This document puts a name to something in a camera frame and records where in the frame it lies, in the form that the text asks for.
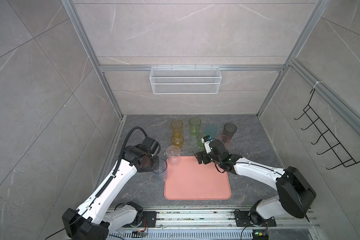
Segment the blue plastic cup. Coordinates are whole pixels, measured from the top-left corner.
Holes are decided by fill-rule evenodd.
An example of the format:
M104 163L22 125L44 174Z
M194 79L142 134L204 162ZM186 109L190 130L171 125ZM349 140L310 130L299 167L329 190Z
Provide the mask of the blue plastic cup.
M164 159L159 159L159 168L158 170L153 171L154 175L159 181L165 182L168 178L168 164Z

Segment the pink tray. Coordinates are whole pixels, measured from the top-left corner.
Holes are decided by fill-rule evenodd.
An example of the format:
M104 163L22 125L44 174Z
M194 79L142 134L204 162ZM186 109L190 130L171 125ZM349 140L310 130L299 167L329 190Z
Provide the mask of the pink tray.
M193 156L180 157L177 166L169 165L164 196L167 200L228 200L232 196L227 173L215 165L198 164Z

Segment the clear plastic cup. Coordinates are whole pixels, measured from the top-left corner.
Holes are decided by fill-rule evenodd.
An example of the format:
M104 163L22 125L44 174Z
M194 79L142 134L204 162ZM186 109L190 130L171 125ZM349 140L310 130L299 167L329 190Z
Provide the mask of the clear plastic cup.
M177 146L170 146L166 149L167 163L173 167L180 163L181 150Z

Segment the tall green plastic cup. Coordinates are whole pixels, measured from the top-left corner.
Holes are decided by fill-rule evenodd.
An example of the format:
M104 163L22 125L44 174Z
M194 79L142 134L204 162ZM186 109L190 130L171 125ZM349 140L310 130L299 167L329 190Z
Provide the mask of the tall green plastic cup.
M189 119L190 134L196 137L200 133L201 119L199 117L192 117Z

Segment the tall yellow plastic cup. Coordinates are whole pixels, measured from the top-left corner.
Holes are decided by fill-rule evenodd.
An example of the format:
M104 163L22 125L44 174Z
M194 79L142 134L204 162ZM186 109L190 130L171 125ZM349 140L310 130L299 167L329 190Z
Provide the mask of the tall yellow plastic cup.
M173 136L182 136L183 135L183 122L181 120L171 121L171 130Z

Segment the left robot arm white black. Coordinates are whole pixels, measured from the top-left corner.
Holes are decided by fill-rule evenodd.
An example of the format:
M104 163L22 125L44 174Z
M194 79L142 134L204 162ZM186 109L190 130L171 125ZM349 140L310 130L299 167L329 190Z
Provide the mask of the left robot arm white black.
M143 208L134 202L107 212L131 177L159 169L160 143L145 136L142 143L129 146L129 137L135 130L143 131L143 128L134 127L129 131L116 164L99 187L76 209L69 208L63 214L63 231L70 239L105 240L109 233L121 227L138 227L144 223Z

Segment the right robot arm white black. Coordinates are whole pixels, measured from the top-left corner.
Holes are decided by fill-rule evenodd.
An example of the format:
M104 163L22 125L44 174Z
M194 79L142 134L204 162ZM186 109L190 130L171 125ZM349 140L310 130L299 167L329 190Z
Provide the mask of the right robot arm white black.
M248 213L250 224L260 226L273 217L289 214L307 218L317 194L301 172L294 167L275 168L230 154L221 140L202 137L203 151L195 154L198 163L213 163L219 173L245 176L277 191L275 197L258 200Z

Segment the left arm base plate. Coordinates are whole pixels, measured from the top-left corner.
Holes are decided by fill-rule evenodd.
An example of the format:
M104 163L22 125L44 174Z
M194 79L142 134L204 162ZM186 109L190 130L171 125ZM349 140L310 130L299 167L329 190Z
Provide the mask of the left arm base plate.
M157 222L157 214L158 212L156 211L143 211L142 219L139 222L138 227L143 228L146 223L148 228L154 228Z

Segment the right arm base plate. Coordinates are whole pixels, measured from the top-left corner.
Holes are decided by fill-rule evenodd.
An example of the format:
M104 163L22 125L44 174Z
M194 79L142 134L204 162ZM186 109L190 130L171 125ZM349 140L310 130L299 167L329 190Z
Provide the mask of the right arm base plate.
M276 227L276 221L273 217L270 219L264 219L257 213L251 213L250 211L234 210L234 219L237 227Z

